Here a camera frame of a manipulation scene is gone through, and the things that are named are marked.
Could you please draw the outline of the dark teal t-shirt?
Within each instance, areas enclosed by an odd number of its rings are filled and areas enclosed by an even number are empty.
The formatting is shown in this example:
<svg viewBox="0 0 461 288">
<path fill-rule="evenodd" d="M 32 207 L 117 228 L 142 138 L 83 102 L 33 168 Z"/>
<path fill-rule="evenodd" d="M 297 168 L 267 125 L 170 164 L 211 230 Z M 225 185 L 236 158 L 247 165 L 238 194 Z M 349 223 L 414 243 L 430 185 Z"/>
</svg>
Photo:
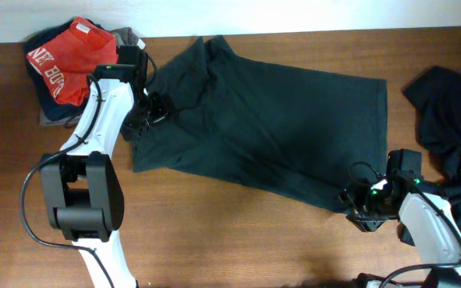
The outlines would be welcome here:
<svg viewBox="0 0 461 288">
<path fill-rule="evenodd" d="M 256 62 L 219 36 L 160 68 L 150 90 L 177 112 L 122 128 L 135 172 L 166 167 L 342 213 L 350 166 L 386 165 L 382 79 Z"/>
</svg>

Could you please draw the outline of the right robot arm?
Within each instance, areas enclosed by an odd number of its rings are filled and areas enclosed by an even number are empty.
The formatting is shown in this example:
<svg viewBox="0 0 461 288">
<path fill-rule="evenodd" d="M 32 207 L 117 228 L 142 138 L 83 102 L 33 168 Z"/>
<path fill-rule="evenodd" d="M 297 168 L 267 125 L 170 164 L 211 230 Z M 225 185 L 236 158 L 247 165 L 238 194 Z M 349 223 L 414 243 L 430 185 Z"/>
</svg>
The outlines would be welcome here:
<svg viewBox="0 0 461 288">
<path fill-rule="evenodd" d="M 355 287 L 400 287 L 396 277 L 421 270 L 425 278 L 408 287 L 461 287 L 461 231 L 442 188 L 421 175 L 422 155 L 407 149 L 387 156 L 384 174 L 374 179 L 351 178 L 339 195 L 346 218 L 362 232 L 375 232 L 397 220 L 406 228 L 419 254 L 416 265 L 399 268 L 385 277 L 360 274 Z"/>
</svg>

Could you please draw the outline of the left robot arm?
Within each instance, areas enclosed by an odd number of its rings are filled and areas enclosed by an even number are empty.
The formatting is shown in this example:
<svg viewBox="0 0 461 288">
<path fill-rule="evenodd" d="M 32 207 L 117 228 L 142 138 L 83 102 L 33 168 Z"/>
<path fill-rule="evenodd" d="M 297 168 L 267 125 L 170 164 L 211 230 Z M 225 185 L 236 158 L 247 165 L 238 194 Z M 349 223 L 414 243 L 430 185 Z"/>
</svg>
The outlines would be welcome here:
<svg viewBox="0 0 461 288">
<path fill-rule="evenodd" d="M 120 239 L 125 201 L 111 157 L 122 128 L 152 128 L 178 113 L 168 96 L 148 91 L 152 62 L 143 48 L 124 45 L 117 63 L 88 74 L 89 98 L 73 134 L 35 167 L 50 226 L 66 239 L 62 248 L 82 255 L 96 287 L 138 286 Z"/>
</svg>

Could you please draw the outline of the folded grey garment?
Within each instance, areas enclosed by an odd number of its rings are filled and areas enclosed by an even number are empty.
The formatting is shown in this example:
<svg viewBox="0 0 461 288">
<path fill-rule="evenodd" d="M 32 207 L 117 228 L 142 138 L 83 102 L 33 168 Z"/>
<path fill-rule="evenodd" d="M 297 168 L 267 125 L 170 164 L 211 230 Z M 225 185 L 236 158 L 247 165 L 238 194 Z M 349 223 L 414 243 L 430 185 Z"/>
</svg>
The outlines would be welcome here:
<svg viewBox="0 0 461 288">
<path fill-rule="evenodd" d="M 59 35 L 61 27 L 50 28 L 33 36 L 24 45 L 25 52 L 31 52 L 32 48 L 38 48 L 39 44 L 45 44 L 46 40 L 52 40 L 53 36 Z M 121 45 L 137 45 L 140 48 L 145 47 L 145 43 L 141 38 L 134 33 L 130 27 L 111 30 L 111 34 L 116 37 L 117 47 Z M 81 117 L 81 114 L 86 106 L 86 101 L 81 106 L 59 105 L 50 96 L 50 92 L 46 88 L 43 78 L 38 72 L 31 67 L 31 64 L 26 65 L 27 73 L 34 83 L 34 88 L 38 96 L 41 106 L 39 113 L 40 126 L 63 126 L 66 129 L 73 128 Z"/>
</svg>

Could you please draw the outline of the folded navy blue garment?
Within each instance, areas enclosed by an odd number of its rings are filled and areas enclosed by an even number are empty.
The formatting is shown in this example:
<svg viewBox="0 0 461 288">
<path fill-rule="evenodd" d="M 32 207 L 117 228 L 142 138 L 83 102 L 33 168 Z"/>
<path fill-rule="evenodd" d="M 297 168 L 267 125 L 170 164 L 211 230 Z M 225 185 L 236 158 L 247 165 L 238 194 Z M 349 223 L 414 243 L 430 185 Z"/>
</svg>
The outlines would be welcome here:
<svg viewBox="0 0 461 288">
<path fill-rule="evenodd" d="M 23 50 L 42 111 L 51 121 L 80 113 L 90 91 L 86 76 L 118 59 L 115 36 L 82 17 L 37 33 Z"/>
</svg>

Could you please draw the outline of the folded orange printed t-shirt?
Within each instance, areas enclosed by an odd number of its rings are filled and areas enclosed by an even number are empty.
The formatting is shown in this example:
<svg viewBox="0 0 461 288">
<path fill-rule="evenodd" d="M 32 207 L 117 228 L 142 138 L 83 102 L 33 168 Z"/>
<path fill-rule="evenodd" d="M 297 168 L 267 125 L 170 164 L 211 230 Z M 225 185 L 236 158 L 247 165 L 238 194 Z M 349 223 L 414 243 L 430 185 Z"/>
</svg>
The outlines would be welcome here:
<svg viewBox="0 0 461 288">
<path fill-rule="evenodd" d="M 103 64 L 118 61 L 115 36 L 85 18 L 26 54 L 59 105 L 81 106 L 90 93 L 86 76 Z"/>
</svg>

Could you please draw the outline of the black garment pile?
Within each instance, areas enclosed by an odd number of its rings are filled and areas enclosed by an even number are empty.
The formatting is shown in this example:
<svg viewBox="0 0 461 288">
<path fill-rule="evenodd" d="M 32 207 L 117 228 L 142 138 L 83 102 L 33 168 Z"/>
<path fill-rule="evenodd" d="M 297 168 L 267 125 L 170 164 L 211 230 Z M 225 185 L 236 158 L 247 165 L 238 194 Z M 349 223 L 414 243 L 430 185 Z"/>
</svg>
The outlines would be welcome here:
<svg viewBox="0 0 461 288">
<path fill-rule="evenodd" d="M 461 232 L 461 73 L 441 66 L 426 69 L 404 88 L 418 111 L 418 143 L 445 177 L 441 194 Z"/>
</svg>

